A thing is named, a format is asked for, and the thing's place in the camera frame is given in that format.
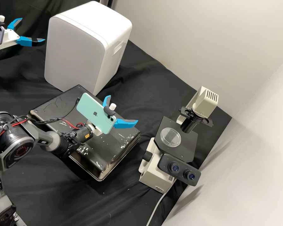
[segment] black metal tray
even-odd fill
[[[88,93],[99,103],[102,103],[101,100],[92,95],[81,85],[77,85],[48,102],[32,109],[29,112],[29,115],[38,120],[46,120],[63,117],[67,114],[65,119],[74,125],[79,122],[86,123],[87,119],[76,110],[76,107],[74,107],[77,98],[80,98],[83,93]],[[122,118],[117,113],[115,116],[117,118]],[[43,126],[41,129],[56,132],[68,132],[69,130],[72,130],[72,128],[63,121],[46,124],[46,126]],[[94,177],[94,179],[102,181],[137,144],[139,139],[140,131],[135,127],[129,129],[112,128],[109,134],[102,134],[98,137],[93,136],[93,138],[87,141],[84,146],[80,146],[76,152],[72,153],[70,158],[89,175]]]

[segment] white knob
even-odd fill
[[[109,107],[110,110],[115,110],[115,108],[116,108],[116,104],[114,103],[110,104],[110,107]]]
[[[0,15],[0,22],[4,22],[4,20],[5,20],[5,16],[2,16],[2,15]]]

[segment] label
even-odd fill
[[[163,189],[161,189],[161,188],[159,188],[157,186],[155,186],[155,188],[156,188],[157,191],[164,191]]]
[[[48,144],[48,141],[45,141],[45,140],[39,140],[38,143],[40,144]]]

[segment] red wire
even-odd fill
[[[15,122],[15,123],[12,124],[12,127],[15,127],[15,126],[17,126],[17,125],[19,125],[19,124],[22,124],[22,123],[26,122],[26,121],[27,121],[27,119],[25,119],[25,120],[23,120],[23,121],[20,121],[20,122]]]
[[[70,125],[72,128],[74,129],[80,129],[79,127],[76,127],[74,125],[72,125],[69,121],[67,121],[66,119],[62,119],[63,121],[67,122],[68,125]]]
[[[80,129],[79,127],[76,127],[76,126],[74,126],[74,125],[72,125],[69,121],[67,121],[66,119],[62,119],[63,121],[65,121],[68,125],[70,125],[72,128],[74,128],[74,129]],[[15,126],[17,126],[17,125],[19,125],[19,124],[22,124],[22,123],[24,123],[24,122],[26,122],[27,121],[27,119],[25,119],[25,120],[23,120],[23,121],[20,121],[20,122],[15,122],[15,123],[13,123],[12,124],[12,127],[15,127]]]

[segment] black cable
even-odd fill
[[[62,118],[53,118],[53,119],[47,119],[47,120],[44,120],[44,121],[37,121],[36,119],[33,119],[33,118],[27,118],[27,120],[32,121],[32,122],[34,122],[38,125],[44,125],[44,124],[53,123],[53,122],[56,122],[56,121],[59,121],[59,120],[63,120],[63,118],[65,118],[67,115],[69,115],[73,111],[73,109],[75,108],[75,106],[78,104],[79,101],[80,101],[80,98],[77,98],[72,109]]]
[[[19,118],[27,118],[27,116],[18,116],[18,117],[16,117],[16,118],[14,118],[13,120],[11,120],[11,121],[9,121],[9,122],[6,122],[4,125],[2,125],[2,128],[0,129],[0,135],[1,135],[1,133],[2,133],[2,131],[4,130],[4,126],[6,125],[6,124],[11,124],[13,121],[15,121],[15,120],[17,120],[17,119],[19,119]]]
[[[67,115],[70,114],[70,112],[72,112],[72,110],[75,108],[75,106],[78,104],[78,102],[80,101],[80,98],[77,98],[76,101],[75,101],[75,105],[73,106],[73,108],[62,118],[65,118]]]

